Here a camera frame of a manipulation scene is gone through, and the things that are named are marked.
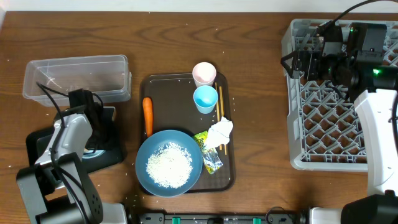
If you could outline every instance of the wooden table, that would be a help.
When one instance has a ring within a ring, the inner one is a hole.
[[[28,222],[16,185],[18,170],[28,166],[25,138],[50,126],[56,111],[25,99],[22,86],[26,64],[46,58],[124,54],[129,59],[131,100],[113,104],[127,158],[90,175],[105,202],[169,213],[265,213],[272,206],[342,207],[365,197],[365,173],[299,171],[289,162],[280,41],[292,19],[336,15],[8,12],[0,34],[0,223]],[[345,19],[393,21],[396,15]],[[222,193],[144,195],[132,166],[139,148],[140,82],[147,75],[189,72],[202,61],[216,65],[229,82],[236,183]]]

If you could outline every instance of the clear plastic bin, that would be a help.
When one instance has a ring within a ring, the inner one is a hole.
[[[22,94],[44,106],[53,106],[36,85],[39,82],[53,90],[68,94],[83,88],[98,94],[104,103],[130,100],[131,73],[124,55],[34,60],[27,64]],[[50,93],[59,106],[69,99]]]

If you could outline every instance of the orange carrot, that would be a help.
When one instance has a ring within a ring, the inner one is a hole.
[[[149,97],[145,97],[142,101],[142,107],[144,108],[145,129],[149,138],[154,132],[154,110],[152,107],[152,100],[150,100]]]

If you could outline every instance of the cup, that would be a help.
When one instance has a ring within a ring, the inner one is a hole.
[[[203,85],[212,86],[214,79],[216,78],[216,74],[216,68],[208,62],[201,62],[195,65],[192,70],[193,80],[197,87]]]
[[[213,111],[214,106],[218,100],[217,91],[208,85],[198,87],[193,93],[193,101],[198,108],[198,111],[203,114],[208,114]]]

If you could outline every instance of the snack packet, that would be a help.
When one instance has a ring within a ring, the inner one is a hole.
[[[209,174],[214,174],[221,166],[223,166],[223,163],[218,157],[218,152],[215,148],[205,149],[207,131],[196,134],[193,139],[200,147],[206,170],[209,172]]]

